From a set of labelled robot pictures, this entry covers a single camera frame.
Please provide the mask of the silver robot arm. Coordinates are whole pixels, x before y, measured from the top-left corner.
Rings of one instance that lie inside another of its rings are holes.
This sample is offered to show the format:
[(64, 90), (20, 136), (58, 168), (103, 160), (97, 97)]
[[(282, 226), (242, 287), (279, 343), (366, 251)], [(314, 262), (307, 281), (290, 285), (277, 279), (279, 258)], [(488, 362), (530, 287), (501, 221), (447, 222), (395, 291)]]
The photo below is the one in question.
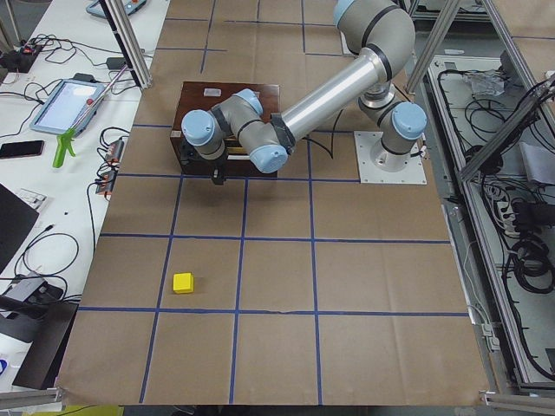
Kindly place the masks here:
[(272, 114), (269, 122), (262, 121), (263, 106), (249, 88), (209, 110), (184, 115), (184, 141), (212, 168), (213, 183), (225, 180), (226, 138), (238, 140), (259, 172), (272, 174), (287, 162), (298, 141), (351, 101), (382, 130), (371, 150), (374, 164), (386, 172), (403, 169), (427, 125), (424, 110), (396, 98), (392, 85), (415, 45), (413, 21), (392, 1), (340, 1), (334, 24), (355, 59), (301, 101)]

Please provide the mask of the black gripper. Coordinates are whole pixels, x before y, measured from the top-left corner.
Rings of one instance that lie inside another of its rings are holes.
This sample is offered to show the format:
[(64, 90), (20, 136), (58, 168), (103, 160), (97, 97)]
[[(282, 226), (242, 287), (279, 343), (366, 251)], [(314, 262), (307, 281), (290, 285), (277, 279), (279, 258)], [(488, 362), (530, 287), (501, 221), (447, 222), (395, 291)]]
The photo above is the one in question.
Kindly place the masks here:
[(186, 139), (180, 143), (180, 165), (183, 173), (212, 173), (212, 182), (223, 185), (226, 182), (222, 172), (228, 158), (223, 140), (204, 146), (193, 146)]

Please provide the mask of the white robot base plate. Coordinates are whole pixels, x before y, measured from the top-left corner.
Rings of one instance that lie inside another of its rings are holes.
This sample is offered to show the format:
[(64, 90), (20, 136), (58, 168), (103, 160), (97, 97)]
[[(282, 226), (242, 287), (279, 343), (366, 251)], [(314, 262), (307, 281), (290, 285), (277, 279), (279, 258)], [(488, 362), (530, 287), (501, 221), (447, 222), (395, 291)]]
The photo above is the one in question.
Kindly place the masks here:
[(425, 185), (423, 162), (414, 142), (404, 155), (388, 153), (382, 146), (382, 132), (355, 131), (356, 160), (360, 182), (376, 185)]

